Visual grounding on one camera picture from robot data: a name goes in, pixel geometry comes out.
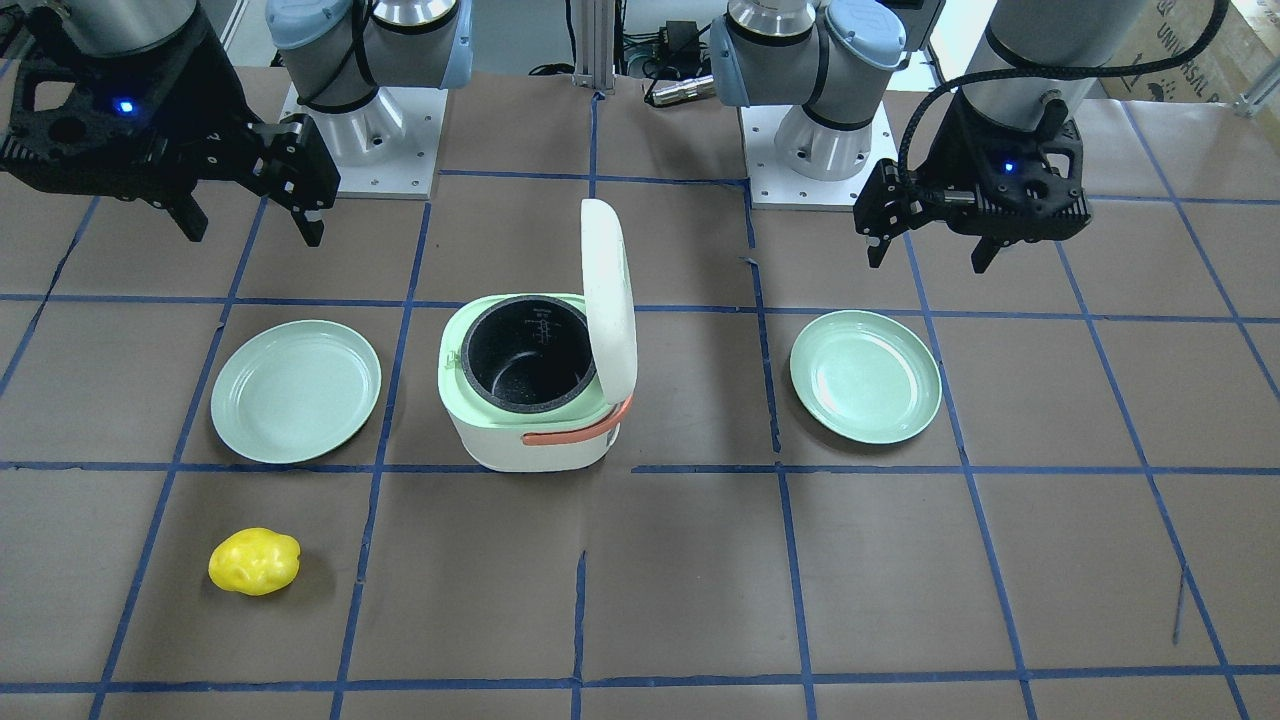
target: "rice cooker inner pot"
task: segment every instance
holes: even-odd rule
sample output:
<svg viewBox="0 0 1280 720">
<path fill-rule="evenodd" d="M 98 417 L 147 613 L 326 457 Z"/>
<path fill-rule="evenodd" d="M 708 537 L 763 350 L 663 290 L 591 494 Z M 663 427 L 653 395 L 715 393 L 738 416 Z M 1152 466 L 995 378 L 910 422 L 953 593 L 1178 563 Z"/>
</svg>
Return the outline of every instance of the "rice cooker inner pot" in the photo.
<svg viewBox="0 0 1280 720">
<path fill-rule="evenodd" d="M 503 410 L 562 407 L 595 378 L 586 316 L 556 297 L 508 297 L 467 328 L 462 368 L 471 388 Z"/>
</svg>

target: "cardboard box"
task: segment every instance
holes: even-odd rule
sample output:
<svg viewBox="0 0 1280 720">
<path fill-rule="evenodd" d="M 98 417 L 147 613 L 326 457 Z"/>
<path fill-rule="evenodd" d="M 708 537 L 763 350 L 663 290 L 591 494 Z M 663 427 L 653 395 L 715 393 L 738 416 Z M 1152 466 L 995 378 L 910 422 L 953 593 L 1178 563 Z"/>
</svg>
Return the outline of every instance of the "cardboard box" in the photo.
<svg viewBox="0 0 1280 720">
<path fill-rule="evenodd" d="M 1190 47 L 1208 22 L 1208 0 L 1151 0 L 1111 65 L 1171 58 Z M 1160 102 L 1231 104 L 1280 54 L 1280 0 L 1231 0 L 1217 37 L 1198 58 L 1162 73 L 1105 78 L 1111 97 Z M 1280 151 L 1280 100 L 1254 118 Z"/>
</svg>

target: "orange handle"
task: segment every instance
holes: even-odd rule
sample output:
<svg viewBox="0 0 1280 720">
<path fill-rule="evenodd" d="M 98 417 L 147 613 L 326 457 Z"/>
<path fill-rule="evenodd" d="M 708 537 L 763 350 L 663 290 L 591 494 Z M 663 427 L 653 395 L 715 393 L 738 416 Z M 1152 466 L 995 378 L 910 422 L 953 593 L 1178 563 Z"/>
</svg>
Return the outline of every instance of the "orange handle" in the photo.
<svg viewBox="0 0 1280 720">
<path fill-rule="evenodd" d="M 588 425 L 577 430 L 563 430 L 558 433 L 525 433 L 521 439 L 527 446 L 541 447 L 548 445 L 572 445 L 603 436 L 618 427 L 622 418 L 631 410 L 631 400 L 635 395 L 613 406 L 613 411 L 600 419 L 594 425 Z"/>
</svg>

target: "blue tape line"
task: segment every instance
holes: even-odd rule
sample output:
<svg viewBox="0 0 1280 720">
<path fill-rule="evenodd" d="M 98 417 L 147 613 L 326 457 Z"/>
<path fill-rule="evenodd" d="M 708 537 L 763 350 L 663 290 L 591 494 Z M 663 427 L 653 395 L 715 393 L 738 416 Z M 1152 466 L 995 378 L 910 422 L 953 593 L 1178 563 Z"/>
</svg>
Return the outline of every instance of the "blue tape line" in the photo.
<svg viewBox="0 0 1280 720">
<path fill-rule="evenodd" d="M 521 173 L 512 170 L 439 170 L 439 174 L 465 178 L 591 179 L 590 176 L 581 173 Z"/>
<path fill-rule="evenodd" d="M 586 620 L 586 551 L 577 559 L 577 573 L 573 580 L 573 679 L 582 680 L 582 648 L 586 642 L 584 621 Z"/>
<path fill-rule="evenodd" d="M 84 470 L 91 473 L 155 473 L 177 469 L 179 473 L 288 473 L 317 474 L 369 474 L 374 465 L 243 465 L 225 462 L 101 462 L 82 460 L 4 460 L 0 470 Z M 959 475 L 961 465 L 636 465 L 632 474 L 726 474 L 762 475 L 782 469 L 788 474 L 829 473 L 838 475 Z M 1280 477 L 1280 468 L 1202 468 L 1194 465 L 1124 466 L 1124 465 L 970 465 L 975 475 L 1220 475 L 1220 477 Z M 383 473 L 467 475 L 493 470 L 484 465 L 383 465 Z"/>
<path fill-rule="evenodd" d="M 348 680 L 343 692 L 388 691 L 567 691 L 576 688 L 572 678 L 462 678 L 447 680 Z"/>
<path fill-rule="evenodd" d="M 695 186 L 724 186 L 724 187 L 744 187 L 746 184 L 745 179 L 740 178 L 645 178 L 637 176 L 596 176 L 599 182 L 630 182 L 640 184 L 695 184 Z"/>
<path fill-rule="evenodd" d="M 466 305 L 466 302 L 456 302 L 456 301 L 447 301 L 447 300 L 415 300 L 413 301 L 413 307 L 415 309 L 424 307 L 424 309 L 429 309 L 429 310 L 457 310 L 458 307 L 462 307 L 465 305 Z"/>
<path fill-rule="evenodd" d="M 760 286 L 760 266 L 755 263 L 748 265 L 751 266 L 751 283 L 755 286 L 755 324 L 760 332 L 760 357 L 764 361 L 764 400 L 769 406 L 769 438 L 777 455 L 782 452 L 782 430 L 778 427 L 778 402 L 773 389 L 773 357 L 769 354 L 769 323 L 764 315 L 764 290 Z"/>
<path fill-rule="evenodd" d="M 1178 201 L 1190 202 L 1192 205 L 1280 205 L 1280 200 L 1244 200 L 1230 197 L 1178 197 Z"/>
<path fill-rule="evenodd" d="M 682 678 L 664 678 L 635 675 L 622 678 L 605 678 L 602 680 L 588 680 L 584 688 L 701 688 L 701 687 L 733 687 L 733 685 L 799 685 L 800 675 L 687 675 Z"/>
<path fill-rule="evenodd" d="M 1221 675 L 1217 665 L 1153 665 L 1146 667 L 1048 667 L 1028 673 L 1033 680 L 1073 680 L 1084 678 L 1185 678 Z"/>
<path fill-rule="evenodd" d="M 719 314 L 754 314 L 754 306 L 741 305 L 636 305 L 636 313 L 719 313 Z"/>
<path fill-rule="evenodd" d="M 828 673 L 814 675 L 819 685 L 882 685 L 918 683 L 993 683 L 1016 680 L 1015 670 L 947 670 L 941 673 Z"/>
<path fill-rule="evenodd" d="M 809 657 L 809 623 L 804 612 L 804 588 L 800 585 L 800 553 L 796 550 L 795 519 L 791 514 L 791 487 L 785 470 L 778 470 L 778 498 L 782 501 L 782 532 L 787 541 L 787 569 L 791 574 L 791 605 L 796 616 L 796 641 L 800 650 L 800 684 L 808 720 L 818 720 L 818 696 L 813 689 L 813 661 Z"/>
<path fill-rule="evenodd" d="M 1167 197 L 1156 197 L 1151 195 L 1094 195 L 1089 193 L 1089 200 L 1105 200 L 1108 202 L 1169 202 Z"/>
<path fill-rule="evenodd" d="M 257 204 L 257 213 L 253 215 L 253 224 L 250 227 L 248 237 L 244 240 L 244 250 L 241 252 L 239 263 L 236 265 L 236 274 L 232 277 L 230 288 L 227 291 L 227 297 L 223 304 L 223 311 L 219 315 L 218 328 L 214 329 L 212 337 L 209 341 L 209 351 L 205 352 L 205 364 L 200 370 L 200 379 L 196 380 L 196 389 L 191 393 L 191 402 L 187 404 L 187 416 L 182 423 L 182 430 L 178 433 L 178 442 L 173 448 L 172 468 L 165 475 L 164 484 L 160 486 L 160 496 L 156 498 L 155 511 L 151 514 L 151 524 L 147 528 L 146 539 L 142 543 L 142 553 L 138 556 L 138 565 L 133 573 L 133 582 L 129 584 L 129 592 L 124 598 L 124 609 L 120 612 L 120 621 L 115 628 L 115 637 L 111 641 L 111 650 L 108 652 L 106 662 L 102 666 L 102 684 L 111 682 L 111 676 L 115 674 L 115 665 L 120 660 L 120 650 L 124 647 L 124 635 L 129 630 L 129 621 L 133 619 L 133 609 L 137 606 L 138 594 L 142 591 L 142 580 L 146 578 L 147 565 L 151 562 L 151 552 L 155 550 L 156 536 L 160 533 L 160 521 L 164 519 L 164 511 L 169 502 L 169 495 L 173 492 L 174 478 L 178 475 L 177 465 L 182 460 L 182 454 L 187 448 L 187 438 L 191 434 L 191 428 L 196 423 L 196 411 L 200 407 L 200 398 L 205 395 L 205 386 L 209 383 L 209 375 L 212 374 L 214 359 L 218 356 L 218 347 L 223 341 L 223 329 L 227 325 L 227 319 L 230 316 L 233 300 L 236 299 L 236 292 L 239 290 L 241 279 L 244 277 L 244 268 L 248 265 L 250 254 L 253 251 L 253 242 L 257 238 L 259 227 L 262 223 L 262 215 L 266 211 L 266 199 L 262 199 Z M 105 687 L 93 694 L 93 705 L 90 707 L 88 717 L 90 720 L 99 720 L 102 714 L 102 702 L 106 700 Z"/>
<path fill-rule="evenodd" d="M 1280 675 L 1280 665 L 1231 665 L 1235 675 Z"/>
<path fill-rule="evenodd" d="M 381 496 L 383 473 L 387 464 L 387 443 L 392 434 L 392 420 L 396 418 L 396 398 L 399 392 L 401 370 L 404 366 L 404 348 L 408 346 L 408 329 L 413 319 L 413 295 L 417 292 L 417 279 L 422 269 L 422 255 L 426 252 L 426 236 L 431 224 L 431 204 L 422 204 L 422 222 L 419 225 L 417 247 L 413 251 L 413 268 L 408 277 L 408 290 L 401 306 L 399 336 L 396 341 L 396 357 L 392 361 L 390 379 L 387 384 L 387 410 L 383 413 L 381 433 L 378 437 L 378 454 L 374 459 L 374 474 L 369 483 L 369 516 L 361 534 L 360 559 L 356 562 L 356 582 L 351 589 L 351 606 L 347 610 L 347 629 L 342 641 L 342 655 L 338 660 L 338 687 L 333 693 L 329 716 L 338 720 L 342 716 L 342 700 L 351 670 L 351 655 L 356 646 L 356 628 L 360 620 L 360 607 L 365 597 L 365 578 L 369 573 L 369 556 L 374 544 L 374 525 L 378 521 L 378 501 Z"/>
<path fill-rule="evenodd" d="M 942 348 L 938 340 L 937 328 L 933 327 L 933 313 L 929 309 L 929 297 L 924 291 L 924 277 L 920 273 L 920 263 L 915 256 L 915 246 L 911 242 L 911 233 L 905 233 L 904 245 L 906 258 L 911 266 L 911 277 L 915 281 L 915 292 L 920 297 L 920 309 L 924 310 L 924 325 L 929 334 L 929 346 L 938 360 L 938 374 L 942 378 L 942 396 L 946 401 L 947 415 L 951 420 L 951 432 L 955 436 L 956 450 L 960 454 L 960 465 L 964 470 L 965 486 L 969 488 L 969 500 L 973 503 L 973 512 L 978 520 L 978 530 L 982 533 L 982 544 L 987 552 L 987 562 L 991 566 L 991 577 L 996 584 L 996 596 L 1000 598 L 1000 611 L 1005 619 L 1005 630 L 1009 633 L 1009 646 L 1014 656 L 1014 666 L 1018 670 L 1018 685 L 1023 692 L 1023 705 L 1027 707 L 1027 717 L 1038 720 L 1036 701 L 1032 697 L 1030 682 L 1027 678 L 1027 664 L 1023 659 L 1023 646 L 1018 637 L 1018 626 L 1014 623 L 1014 609 L 1009 602 L 1009 591 L 1005 587 L 1005 575 L 1000 569 L 1000 557 L 996 556 L 996 543 L 991 538 L 991 528 L 987 525 L 987 512 L 982 506 L 982 495 L 978 492 L 978 480 L 974 479 L 973 468 L 969 464 L 969 454 L 964 445 L 964 433 L 960 429 L 960 415 L 956 409 L 955 396 L 951 393 L 951 383 L 947 378 L 946 363 L 942 361 Z"/>
<path fill-rule="evenodd" d="M 1229 665 L 1233 675 L 1280 675 L 1280 665 Z M 1041 667 L 1028 669 L 1032 680 L 1066 680 L 1096 678 L 1185 678 L 1221 676 L 1220 665 L 1144 665 L 1120 667 Z M 819 673 L 815 685 L 872 685 L 922 683 L 992 683 L 1018 680 L 1015 670 L 943 670 L 916 673 Z M 675 687 L 741 687 L 800 685 L 796 674 L 780 675 L 692 675 L 692 676 L 620 676 L 579 682 L 575 678 L 453 678 L 453 679 L 384 679 L 348 680 L 351 692 L 412 691 L 563 691 L 577 688 L 675 688 Z M 282 680 L 275 683 L 227 682 L 113 682 L 105 684 L 106 694 L 124 693 L 252 693 L 252 692 L 333 692 L 335 680 Z M 104 688 L 102 683 L 0 683 L 0 694 L 87 694 Z"/>
<path fill-rule="evenodd" d="M 412 465 L 407 462 L 399 465 L 394 462 L 384 462 L 383 471 L 433 475 L 470 475 L 493 473 L 493 470 L 485 468 L 484 465 Z"/>
<path fill-rule="evenodd" d="M 374 471 L 372 465 L 332 465 L 332 464 L 298 464 L 274 465 L 266 462 L 179 462 L 179 473 L 293 473 L 306 471 L 317 474 L 369 474 Z"/>
<path fill-rule="evenodd" d="M 323 307 L 403 307 L 402 300 L 340 300 L 305 297 L 238 297 L 237 305 L 303 305 Z"/>
<path fill-rule="evenodd" d="M 47 460 L 0 460 L 4 470 L 88 470 L 93 473 L 164 473 L 170 462 L 67 462 Z"/>
<path fill-rule="evenodd" d="M 84 209 L 84 217 L 81 218 L 81 224 L 76 228 L 76 233 L 72 236 L 70 245 L 67 246 L 67 252 L 63 252 L 63 258 L 54 266 L 54 275 L 49 279 L 49 288 L 45 291 L 40 305 L 36 311 L 31 315 L 31 320 L 27 323 L 26 332 L 22 333 L 22 340 L 18 341 L 18 347 L 14 348 L 13 356 L 9 357 L 9 365 L 5 366 L 4 374 L 0 375 L 0 397 L 4 397 L 4 392 L 9 389 L 9 383 L 13 380 L 14 373 L 18 372 L 18 363 L 22 361 L 22 356 L 26 355 L 27 347 L 31 345 L 31 338 L 36 334 L 36 325 L 40 324 L 40 318 L 45 314 L 45 307 L 49 305 L 49 297 L 54 293 L 54 288 L 58 286 L 58 279 L 63 277 L 63 268 L 67 266 L 67 260 L 72 256 L 72 251 L 79 245 L 81 240 L 84 237 L 84 231 L 88 229 L 88 222 L 93 218 L 93 210 L 97 209 L 99 199 L 95 197 L 90 201 L 88 208 Z"/>
<path fill-rule="evenodd" d="M 1142 131 L 1138 131 L 1139 140 Z M 1121 202 L 1172 202 L 1171 197 L 1153 197 L 1149 195 L 1089 195 L 1089 200 L 1106 200 Z M 1280 205 L 1280 200 L 1249 200 L 1243 197 L 1178 197 L 1180 202 L 1193 205 Z"/>
<path fill-rule="evenodd" d="M 604 100 L 603 92 L 591 94 L 591 146 L 590 146 L 590 160 L 589 160 L 589 181 L 588 181 L 588 197 L 595 197 L 595 183 L 598 177 L 598 165 L 600 156 L 600 110 L 599 102 Z"/>
<path fill-rule="evenodd" d="M 279 683 L 108 683 L 109 694 L 118 693 L 292 693 L 329 692 L 332 680 L 285 680 Z"/>
<path fill-rule="evenodd" d="M 44 300 L 37 293 L 9 293 L 0 295 L 0 302 L 18 301 L 33 302 Z M 120 302 L 120 304 L 172 304 L 172 305 L 219 305 L 221 297 L 179 297 L 179 296 L 151 296 L 151 295 L 50 295 L 50 302 Z M 401 307 L 403 302 L 398 300 L 362 300 L 362 299 L 296 299 L 296 297 L 237 297 L 236 305 L 297 305 L 297 306 L 329 306 L 329 307 Z M 415 300 L 413 307 L 431 307 L 456 310 L 466 305 L 463 301 L 445 300 Z M 773 307 L 765 306 L 767 315 L 826 315 L 847 310 L 847 307 Z M 859 307 L 870 313 L 888 316 L 923 318 L 923 310 L 908 307 Z M 755 307 L 744 305 L 636 305 L 637 313 L 721 313 L 721 314 L 749 314 L 755 313 Z M 1120 314 L 1091 314 L 1078 313 L 1012 313 L 998 310 L 932 310 L 934 318 L 978 318 L 996 320 L 1108 320 L 1115 323 L 1183 323 L 1183 324 L 1280 324 L 1280 318 L 1265 316 L 1212 316 L 1212 315 L 1120 315 Z"/>
<path fill-rule="evenodd" d="M 686 475 L 700 473 L 714 474 L 773 474 L 776 465 L 636 465 L 631 469 L 637 475 Z"/>
<path fill-rule="evenodd" d="M 1140 133 L 1138 137 L 1139 140 L 1143 140 Z M 1152 156 L 1152 161 L 1155 163 L 1155 156 Z M 1061 245 L 1056 245 L 1056 249 L 1059 259 L 1062 261 L 1062 269 L 1066 272 L 1066 279 L 1071 284 L 1071 292 L 1075 293 L 1075 301 L 1079 304 L 1080 311 L 1088 315 L 1089 306 L 1084 301 L 1084 293 L 1080 291 L 1080 284 L 1075 281 L 1075 273 L 1071 270 L 1071 263 L 1066 258 L 1066 251 L 1062 250 Z M 1178 538 L 1178 530 L 1174 528 L 1172 516 L 1169 514 L 1169 507 L 1165 505 L 1165 498 L 1160 492 L 1160 486 L 1156 484 L 1156 475 L 1149 471 L 1151 462 L 1147 460 L 1147 451 L 1142 446 L 1142 438 L 1138 434 L 1138 425 L 1133 421 L 1133 414 L 1129 413 L 1129 405 L 1124 400 L 1124 393 L 1120 392 L 1120 383 L 1111 366 L 1111 359 L 1107 357 L 1106 347 L 1102 345 L 1102 336 L 1098 334 L 1097 323 L 1087 319 L 1085 325 L 1089 328 L 1089 336 L 1093 338 L 1093 346 L 1098 352 L 1098 360 L 1102 363 L 1102 370 L 1107 375 L 1107 383 L 1111 386 L 1111 393 L 1115 396 L 1116 405 L 1120 409 L 1120 416 L 1124 419 L 1125 429 L 1129 432 L 1129 439 L 1133 442 L 1134 452 L 1138 454 L 1138 461 L 1142 462 L 1143 469 L 1147 470 L 1147 486 L 1151 489 L 1152 497 L 1156 500 L 1160 519 L 1164 521 L 1165 532 L 1169 534 L 1169 541 L 1172 543 L 1174 552 L 1178 555 L 1178 564 L 1187 573 L 1187 587 L 1192 591 L 1192 598 L 1196 601 L 1197 610 L 1199 610 L 1201 620 L 1204 623 L 1204 629 L 1208 634 L 1210 643 L 1213 646 L 1213 653 L 1217 656 L 1217 662 L 1226 676 L 1226 684 L 1231 691 L 1235 707 L 1239 711 L 1242 720 L 1249 720 L 1249 714 L 1244 708 L 1244 698 L 1240 696 L 1240 688 L 1236 685 L 1235 678 L 1231 675 L 1230 670 L 1228 670 L 1226 653 L 1222 650 L 1222 643 L 1219 641 L 1217 630 L 1213 628 L 1213 620 L 1208 615 L 1208 606 L 1204 605 L 1204 598 L 1201 596 L 1199 584 L 1196 582 L 1194 573 L 1187 566 L 1187 553 L 1183 552 L 1183 544 Z"/>
<path fill-rule="evenodd" d="M 1222 278 L 1219 277 L 1217 270 L 1213 268 L 1212 260 L 1208 258 L 1208 252 L 1204 250 L 1204 243 L 1201 242 L 1199 234 L 1196 233 L 1196 228 L 1192 225 L 1190 217 L 1187 215 L 1187 209 L 1183 208 L 1181 200 L 1179 200 L 1178 193 L 1174 192 L 1172 183 L 1169 182 L 1169 176 L 1165 174 L 1165 169 L 1160 167 L 1160 160 L 1156 159 L 1156 154 L 1151 149 L 1151 143 L 1147 142 L 1147 136 L 1138 127 L 1138 120 L 1133 117 L 1133 111 L 1129 110 L 1126 105 L 1121 105 L 1125 117 L 1129 118 L 1129 124 L 1133 127 L 1134 133 L 1138 135 L 1138 142 L 1142 143 L 1143 151 L 1151 160 L 1152 167 L 1156 168 L 1156 174 L 1160 176 L 1161 184 L 1165 186 L 1165 191 L 1169 192 L 1169 199 L 1172 200 L 1174 208 L 1178 210 L 1178 217 L 1181 218 L 1183 225 L 1187 228 L 1187 233 L 1192 237 L 1192 243 L 1196 245 L 1196 251 L 1199 252 L 1201 260 L 1204 263 L 1204 269 L 1208 270 L 1208 275 L 1213 279 L 1213 286 L 1217 288 L 1219 295 L 1222 296 L 1222 302 L 1226 304 L 1226 310 L 1231 314 L 1231 318 L 1236 320 L 1236 327 L 1240 334 L 1244 336 L 1244 343 L 1249 346 L 1249 352 L 1253 354 L 1254 363 L 1258 364 L 1258 369 L 1262 370 L 1262 377 L 1266 378 L 1267 386 L 1271 387 L 1271 395 L 1276 400 L 1280 400 L 1280 386 L 1276 386 L 1276 380 L 1271 377 L 1271 370 L 1267 369 L 1266 361 L 1262 360 L 1262 354 L 1258 352 L 1258 346 L 1253 342 L 1253 337 L 1249 334 L 1249 329 L 1239 322 L 1240 313 L 1236 311 L 1235 304 L 1231 302 L 1231 296 L 1226 292 L 1226 286 L 1222 284 Z M 1244 705 L 1240 703 L 1242 715 Z"/>
<path fill-rule="evenodd" d="M 829 473 L 833 475 L 959 475 L 964 473 L 960 465 L 783 465 L 788 474 L 810 475 Z"/>
<path fill-rule="evenodd" d="M 0 302 L 41 302 L 45 296 L 38 292 L 0 292 Z"/>
<path fill-rule="evenodd" d="M 0 683 L 0 694 L 91 693 L 100 683 Z"/>
<path fill-rule="evenodd" d="M 206 297 L 206 296 L 191 296 L 182 297 L 177 295 L 83 295 L 83 293 L 59 293 L 49 299 L 51 302 L 125 302 L 137 305 L 221 305 L 227 302 L 225 297 Z"/>
<path fill-rule="evenodd" d="M 838 313 L 841 310 L 849 310 L 849 307 L 774 307 L 765 306 L 765 315 L 826 315 L 828 313 Z M 920 318 L 924 315 L 920 310 L 899 309 L 899 307 L 858 307 L 858 310 L 867 310 L 869 313 L 878 313 L 881 315 L 891 316 L 905 316 L 905 318 Z"/>
</svg>

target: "green plate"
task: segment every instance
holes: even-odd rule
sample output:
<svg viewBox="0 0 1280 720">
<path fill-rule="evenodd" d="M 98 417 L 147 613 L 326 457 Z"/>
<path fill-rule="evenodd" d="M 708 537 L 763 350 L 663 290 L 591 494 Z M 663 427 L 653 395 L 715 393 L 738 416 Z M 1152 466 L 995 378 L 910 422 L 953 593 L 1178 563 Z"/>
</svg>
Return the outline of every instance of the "green plate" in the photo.
<svg viewBox="0 0 1280 720">
<path fill-rule="evenodd" d="M 919 434 L 942 400 L 938 364 L 920 338 L 863 310 L 823 315 L 800 332 L 791 383 L 819 423 L 876 445 Z"/>
<path fill-rule="evenodd" d="M 369 419 L 381 373 L 374 347 L 346 325 L 276 325 L 242 345 L 218 373 L 209 402 L 214 429 L 259 462 L 319 457 Z"/>
</svg>

